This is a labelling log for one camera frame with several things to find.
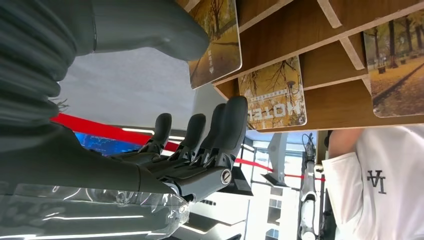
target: ceiling light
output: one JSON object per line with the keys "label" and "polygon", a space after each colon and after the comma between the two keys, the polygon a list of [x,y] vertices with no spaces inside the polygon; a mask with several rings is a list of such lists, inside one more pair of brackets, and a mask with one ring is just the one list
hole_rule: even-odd
{"label": "ceiling light", "polygon": [[250,151],[254,151],[255,149],[253,148],[253,147],[251,147],[251,146],[249,146],[249,145],[246,145],[246,144],[241,144],[245,149],[247,149],[247,150],[250,150]]}
{"label": "ceiling light", "polygon": [[169,136],[169,139],[173,139],[173,140],[184,140],[183,136]]}
{"label": "ceiling light", "polygon": [[122,130],[124,131],[128,131],[128,132],[138,132],[138,133],[146,133],[146,134],[151,134],[151,135],[155,135],[155,131],[153,130],[147,130],[147,129],[138,129],[138,128],[122,128]]}

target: person's arm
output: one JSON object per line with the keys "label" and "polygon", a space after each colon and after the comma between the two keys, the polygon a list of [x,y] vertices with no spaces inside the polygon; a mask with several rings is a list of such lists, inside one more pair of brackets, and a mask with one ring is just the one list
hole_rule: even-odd
{"label": "person's arm", "polygon": [[362,171],[355,146],[363,129],[335,130],[324,160],[327,193],[337,226],[344,234],[355,235],[363,210]]}

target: wooden shelf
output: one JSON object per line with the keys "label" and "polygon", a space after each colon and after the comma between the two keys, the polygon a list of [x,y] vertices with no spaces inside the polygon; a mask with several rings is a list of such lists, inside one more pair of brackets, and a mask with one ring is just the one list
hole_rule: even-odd
{"label": "wooden shelf", "polygon": [[243,66],[216,82],[238,78],[424,8],[419,0],[333,0],[330,4],[336,4],[333,8],[341,27],[331,26],[317,1],[294,0],[243,31]]}
{"label": "wooden shelf", "polygon": [[[368,76],[368,70],[355,69],[338,41],[305,52],[299,56],[299,60],[305,91],[360,80]],[[226,99],[239,95],[238,78],[213,85]]]}
{"label": "wooden shelf", "polygon": [[303,126],[259,130],[260,133],[332,130],[424,123],[424,115],[379,118],[361,80],[305,92],[307,123]]}
{"label": "wooden shelf", "polygon": [[362,31],[424,9],[421,0],[240,0],[240,70],[214,81],[226,99],[238,78],[299,55],[307,124],[260,132],[424,123],[424,116],[378,118]]}
{"label": "wooden shelf", "polygon": [[237,2],[239,32],[259,23],[293,0],[242,0]]}

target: screw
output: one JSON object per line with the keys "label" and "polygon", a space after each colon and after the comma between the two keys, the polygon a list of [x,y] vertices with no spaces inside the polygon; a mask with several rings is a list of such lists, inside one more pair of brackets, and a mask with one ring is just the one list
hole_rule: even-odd
{"label": "screw", "polygon": [[231,182],[231,172],[230,172],[230,170],[225,169],[224,171],[222,171],[221,182],[224,185],[227,185]]}
{"label": "screw", "polygon": [[182,205],[179,207],[179,212],[184,213],[186,211],[187,207],[185,205]]}

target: white ceiling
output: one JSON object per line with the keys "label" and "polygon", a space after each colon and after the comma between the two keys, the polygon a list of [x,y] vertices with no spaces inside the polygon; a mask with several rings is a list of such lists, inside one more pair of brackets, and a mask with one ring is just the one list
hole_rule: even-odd
{"label": "white ceiling", "polygon": [[77,57],[59,84],[65,114],[104,124],[154,127],[170,113],[185,130],[193,112],[188,64],[153,48]]}

